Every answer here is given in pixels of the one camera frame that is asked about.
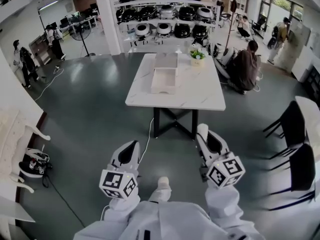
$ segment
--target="person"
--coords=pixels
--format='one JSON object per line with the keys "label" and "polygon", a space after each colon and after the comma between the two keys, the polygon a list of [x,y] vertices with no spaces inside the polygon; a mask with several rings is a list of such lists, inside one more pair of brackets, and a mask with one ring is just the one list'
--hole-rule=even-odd
{"label": "person", "polygon": [[22,62],[22,73],[25,81],[25,87],[30,88],[30,81],[28,71],[30,72],[30,76],[32,76],[33,80],[36,82],[39,80],[39,76],[36,73],[36,65],[31,58],[31,53],[24,47],[21,47],[19,40],[15,40],[13,42],[14,47],[14,61],[13,64],[15,66],[20,66],[20,62]]}
{"label": "person", "polygon": [[51,25],[47,25],[45,27],[45,30],[47,32],[47,39],[49,42],[49,46],[52,49],[53,54],[56,56],[58,60],[63,60],[66,55],[62,52],[60,42],[59,40],[55,37],[55,28]]}
{"label": "person", "polygon": [[247,39],[249,40],[251,35],[250,35],[250,24],[248,22],[248,17],[243,16],[239,19],[239,25],[238,25],[238,31],[241,35],[241,39]]}
{"label": "person", "polygon": [[256,86],[256,79],[261,65],[260,56],[256,56],[259,46],[251,40],[246,50],[242,50],[226,67],[230,79],[228,84],[241,94],[246,94]]}
{"label": "person", "polygon": [[197,204],[168,202],[171,188],[160,177],[148,201],[135,187],[129,199],[113,198],[104,219],[74,235],[73,240],[264,240],[254,223],[241,220],[239,192],[232,185],[218,189],[207,182],[208,214]]}
{"label": "person", "polygon": [[268,62],[271,63],[272,65],[275,64],[274,59],[277,56],[279,50],[282,48],[287,34],[288,34],[288,24],[289,24],[289,19],[287,17],[284,17],[283,22],[279,22],[276,27],[277,27],[277,37],[276,37],[276,43],[274,47],[271,49],[270,56],[268,59]]}

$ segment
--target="gray floor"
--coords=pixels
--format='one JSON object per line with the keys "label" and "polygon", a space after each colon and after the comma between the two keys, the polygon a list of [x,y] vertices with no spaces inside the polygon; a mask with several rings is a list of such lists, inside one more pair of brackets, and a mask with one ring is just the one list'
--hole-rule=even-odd
{"label": "gray floor", "polygon": [[[51,141],[44,151],[50,155],[53,170],[49,172],[55,187],[68,201],[85,225],[99,220],[109,203],[98,184],[102,169],[120,145],[138,140],[144,148],[148,138],[151,108],[128,107],[125,99],[144,54],[95,56],[67,60],[61,63],[64,73],[37,101],[47,113],[42,127]],[[53,77],[54,65],[39,69],[40,76]],[[270,240],[309,239],[319,224],[319,204],[304,203],[281,211],[267,211],[294,201],[304,193],[284,193],[272,197],[268,193],[290,186],[290,170],[268,172],[281,163],[270,157],[284,148],[284,140],[276,134],[264,138],[262,129],[277,119],[296,96],[305,96],[301,85],[280,70],[266,66],[259,82],[260,92],[240,95],[223,85],[226,103],[224,112],[200,111],[199,123],[223,137],[229,148],[246,168],[246,174],[236,185],[240,192],[243,218],[252,220],[256,228]],[[30,95],[36,98],[45,87],[32,84]],[[190,116],[182,124],[191,126]],[[37,147],[44,142],[38,140]],[[151,139],[139,167],[142,176],[139,193],[147,199],[160,176],[168,176],[173,189],[173,201],[193,202],[206,208],[195,142],[171,129],[158,139]],[[36,223],[24,222],[22,228],[30,239],[70,240],[82,228],[52,186],[44,188],[41,180],[27,179],[36,191],[21,192],[21,204]]]}

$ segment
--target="black cable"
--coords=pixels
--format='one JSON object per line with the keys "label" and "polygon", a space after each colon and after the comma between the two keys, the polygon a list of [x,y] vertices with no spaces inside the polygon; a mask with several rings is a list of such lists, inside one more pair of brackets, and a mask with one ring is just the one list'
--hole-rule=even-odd
{"label": "black cable", "polygon": [[68,204],[68,202],[63,198],[63,196],[60,194],[60,192],[56,189],[55,185],[52,183],[47,171],[45,171],[45,174],[43,175],[42,177],[42,185],[45,187],[45,188],[48,188],[49,187],[49,183],[48,183],[48,180],[49,182],[51,183],[52,187],[54,188],[54,190],[58,193],[58,195],[61,197],[61,199],[65,202],[66,206],[68,206],[68,208],[70,209],[70,211],[74,214],[74,216],[79,220],[79,222],[81,223],[81,225],[83,226],[83,228],[85,228],[85,224],[82,222],[82,220],[78,217],[78,215],[76,215],[76,213],[74,212],[74,210],[72,210],[72,208],[70,207],[70,205]]}

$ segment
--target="person sitting on floor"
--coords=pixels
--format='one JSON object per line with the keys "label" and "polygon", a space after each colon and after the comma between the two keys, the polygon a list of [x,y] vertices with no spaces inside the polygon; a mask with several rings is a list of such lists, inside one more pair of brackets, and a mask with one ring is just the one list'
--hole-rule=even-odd
{"label": "person sitting on floor", "polygon": [[238,31],[242,36],[241,37],[242,40],[244,39],[251,40],[250,24],[248,22],[247,16],[243,16],[239,19]]}
{"label": "person sitting on floor", "polygon": [[252,40],[246,50],[242,50],[226,67],[230,76],[228,84],[241,94],[246,94],[256,86],[257,74],[261,65],[260,56],[256,55],[258,44]]}

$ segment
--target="woman in white shirt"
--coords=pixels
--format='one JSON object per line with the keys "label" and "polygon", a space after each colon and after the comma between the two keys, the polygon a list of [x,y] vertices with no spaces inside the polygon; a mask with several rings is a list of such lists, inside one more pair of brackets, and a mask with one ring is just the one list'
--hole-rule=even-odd
{"label": "woman in white shirt", "polygon": [[239,20],[238,31],[242,36],[241,39],[250,38],[250,24],[248,22],[248,17],[243,16]]}
{"label": "woman in white shirt", "polygon": [[55,28],[51,25],[47,25],[45,27],[45,30],[46,30],[49,46],[51,47],[52,52],[54,53],[57,59],[63,60],[66,57],[66,55],[62,52],[60,42],[55,37]]}

